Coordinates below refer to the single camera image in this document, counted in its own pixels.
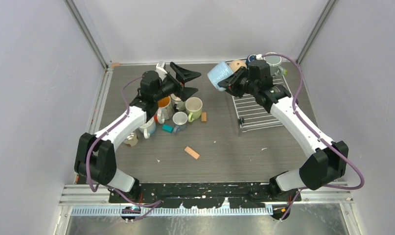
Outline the light blue mug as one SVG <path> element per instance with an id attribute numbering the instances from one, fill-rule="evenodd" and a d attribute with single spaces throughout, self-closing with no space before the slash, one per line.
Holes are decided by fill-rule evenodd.
<path id="1" fill-rule="evenodd" d="M 218 83 L 227 79 L 231 75 L 233 75 L 233 71 L 225 61 L 222 61 L 208 72 L 208 79 L 218 91 L 223 92 L 226 88 L 220 87 Z"/>

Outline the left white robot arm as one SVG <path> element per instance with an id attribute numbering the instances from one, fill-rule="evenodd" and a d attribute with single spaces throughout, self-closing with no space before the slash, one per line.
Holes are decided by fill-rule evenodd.
<path id="1" fill-rule="evenodd" d="M 198 92 L 186 83 L 201 76 L 200 72 L 184 69 L 174 62 L 170 64 L 175 75 L 149 70 L 138 78 L 137 95 L 126 103 L 126 110 L 111 124 L 94 134 L 84 133 L 78 142 L 74 171 L 87 178 L 87 183 L 116 188 L 129 203 L 139 199 L 138 180 L 116 165 L 116 150 L 129 134 L 154 118 L 158 101 L 176 95 L 185 101 Z"/>

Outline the navy blue mug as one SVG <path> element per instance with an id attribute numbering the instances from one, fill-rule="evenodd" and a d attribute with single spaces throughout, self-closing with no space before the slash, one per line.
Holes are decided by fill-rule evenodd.
<path id="1" fill-rule="evenodd" d="M 246 59 L 246 65 L 248 65 L 250 62 L 255 61 L 256 60 L 257 55 L 256 54 L 251 54 L 247 57 Z"/>

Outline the small grey blue mug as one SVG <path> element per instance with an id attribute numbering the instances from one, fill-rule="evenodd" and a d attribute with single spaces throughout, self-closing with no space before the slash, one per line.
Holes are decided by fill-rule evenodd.
<path id="1" fill-rule="evenodd" d="M 176 112 L 173 115 L 172 120 L 175 125 L 173 132 L 179 133 L 180 131 L 183 131 L 186 129 L 187 123 L 188 123 L 188 115 L 184 112 Z"/>

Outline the white fluted bowl cup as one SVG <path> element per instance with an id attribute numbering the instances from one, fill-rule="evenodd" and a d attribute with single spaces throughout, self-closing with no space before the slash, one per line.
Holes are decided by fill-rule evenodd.
<path id="1" fill-rule="evenodd" d="M 174 111 L 184 111 L 186 109 L 185 102 L 182 101 L 179 97 L 175 94 L 170 95 L 171 101 L 173 102 Z"/>

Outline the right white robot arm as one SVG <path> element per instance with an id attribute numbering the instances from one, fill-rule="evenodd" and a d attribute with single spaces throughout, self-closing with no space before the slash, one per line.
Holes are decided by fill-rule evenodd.
<path id="1" fill-rule="evenodd" d="M 219 91 L 239 98 L 244 94 L 252 95 L 258 105 L 284 125 L 304 151 L 307 160 L 299 169 L 270 179 L 272 199 L 281 201 L 289 190 L 296 188 L 317 190 L 344 175 L 347 164 L 339 154 L 347 156 L 347 145 L 343 141 L 334 142 L 322 133 L 298 108 L 291 93 L 283 85 L 273 84 L 266 61 L 252 61 L 235 72 L 221 62 L 208 73 L 208 78 Z"/>

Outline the light green mug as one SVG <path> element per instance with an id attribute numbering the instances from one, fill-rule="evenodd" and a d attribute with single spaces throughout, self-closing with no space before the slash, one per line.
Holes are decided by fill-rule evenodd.
<path id="1" fill-rule="evenodd" d="M 200 98 L 190 97 L 185 102 L 188 122 L 197 120 L 202 114 L 203 102 Z"/>

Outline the beige brown cup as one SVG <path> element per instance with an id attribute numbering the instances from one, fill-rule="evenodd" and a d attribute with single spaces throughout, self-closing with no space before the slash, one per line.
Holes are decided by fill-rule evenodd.
<path id="1" fill-rule="evenodd" d="M 123 143 L 128 147 L 133 147 L 138 143 L 138 135 L 136 131 L 132 132 L 127 138 L 123 141 Z"/>

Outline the blue white gradient mug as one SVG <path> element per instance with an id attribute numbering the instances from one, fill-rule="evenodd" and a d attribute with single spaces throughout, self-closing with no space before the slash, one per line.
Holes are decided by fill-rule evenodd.
<path id="1" fill-rule="evenodd" d="M 143 124 L 142 126 L 139 127 L 139 130 L 142 132 L 143 137 L 145 139 L 149 139 L 150 136 L 155 132 L 156 130 L 156 123 L 153 118 L 151 118 L 147 123 Z"/>

